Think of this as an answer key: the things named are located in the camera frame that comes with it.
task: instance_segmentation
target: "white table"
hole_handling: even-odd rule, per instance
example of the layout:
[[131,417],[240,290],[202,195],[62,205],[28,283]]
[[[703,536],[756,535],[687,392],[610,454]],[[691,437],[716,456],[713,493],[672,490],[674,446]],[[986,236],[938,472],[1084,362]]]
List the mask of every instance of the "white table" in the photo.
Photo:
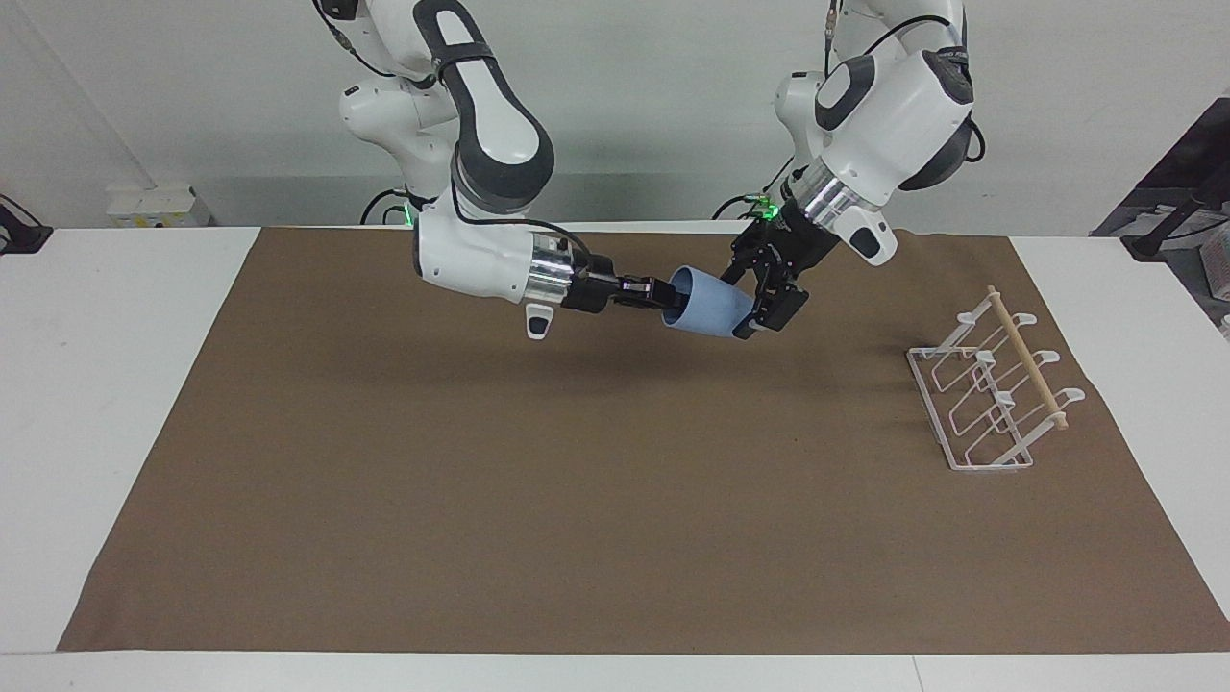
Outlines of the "white table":
[[[574,224],[732,232],[734,221]],[[256,227],[63,229],[0,258],[0,691],[1208,690],[1230,654],[499,656],[52,654]],[[1230,344],[1113,238],[1015,238],[1230,613]]]

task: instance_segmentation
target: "wooden rod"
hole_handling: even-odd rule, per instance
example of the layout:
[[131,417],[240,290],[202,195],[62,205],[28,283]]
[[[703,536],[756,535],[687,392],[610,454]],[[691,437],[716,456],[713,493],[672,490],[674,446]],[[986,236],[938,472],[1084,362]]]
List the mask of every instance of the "wooden rod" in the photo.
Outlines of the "wooden rod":
[[1000,322],[1004,323],[1004,329],[1007,331],[1007,339],[1012,342],[1012,348],[1016,350],[1016,355],[1020,356],[1021,365],[1030,374],[1030,382],[1033,383],[1033,388],[1042,397],[1042,404],[1047,408],[1047,415],[1058,414],[1055,415],[1055,428],[1068,430],[1068,417],[1059,409],[1059,402],[1055,402],[1055,395],[1050,392],[1047,379],[1042,377],[1042,370],[1038,369],[1038,364],[1033,363],[1033,354],[1030,353],[1028,345],[1025,344],[1025,338],[1021,338],[1021,331],[1016,327],[1016,322],[1012,321],[1012,315],[1007,311],[1007,307],[1004,306],[1004,300],[1000,297],[999,290],[995,290],[994,285],[988,285],[986,291],[991,299],[991,306],[995,307],[995,313],[999,316]]

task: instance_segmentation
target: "brown mat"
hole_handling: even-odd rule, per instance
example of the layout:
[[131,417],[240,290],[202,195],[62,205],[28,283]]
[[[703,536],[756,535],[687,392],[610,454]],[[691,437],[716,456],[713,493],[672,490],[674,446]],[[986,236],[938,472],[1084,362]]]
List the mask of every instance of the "brown mat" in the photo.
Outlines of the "brown mat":
[[[718,269],[728,237],[601,236]],[[418,280],[401,232],[267,229],[86,583],[62,650],[1123,653],[1230,649],[1101,398],[1016,474],[950,472],[903,353],[1010,242],[838,251],[750,342]]]

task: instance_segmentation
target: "black clamp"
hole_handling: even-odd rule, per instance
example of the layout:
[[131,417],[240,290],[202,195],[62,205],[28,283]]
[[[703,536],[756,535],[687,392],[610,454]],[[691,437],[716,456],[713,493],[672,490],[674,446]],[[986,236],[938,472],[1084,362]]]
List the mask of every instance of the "black clamp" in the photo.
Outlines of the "black clamp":
[[438,54],[432,59],[432,64],[435,66],[435,79],[440,79],[444,70],[458,63],[496,59],[496,54],[491,52],[491,45],[480,42],[445,45],[435,53]]

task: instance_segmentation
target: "white robot link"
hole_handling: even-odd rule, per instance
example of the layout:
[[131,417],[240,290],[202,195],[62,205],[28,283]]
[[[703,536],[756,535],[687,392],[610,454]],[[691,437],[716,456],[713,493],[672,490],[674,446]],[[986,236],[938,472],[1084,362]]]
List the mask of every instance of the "white robot link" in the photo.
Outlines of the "white robot link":
[[[781,329],[808,297],[798,275],[835,246],[872,264],[893,256],[879,209],[895,189],[950,177],[977,132],[961,0],[852,0],[845,11],[888,31],[831,74],[782,82],[776,112],[800,167],[734,240],[721,279],[691,267],[669,281],[620,275],[566,229],[525,216],[555,150],[458,0],[314,2],[338,43],[376,73],[346,90],[342,118],[392,154],[422,206],[415,269],[450,290],[525,302],[531,338],[546,334],[555,306],[599,312],[611,301],[661,309],[668,326],[715,336]],[[428,132],[453,119],[455,138]],[[749,269],[754,297],[734,286]]]

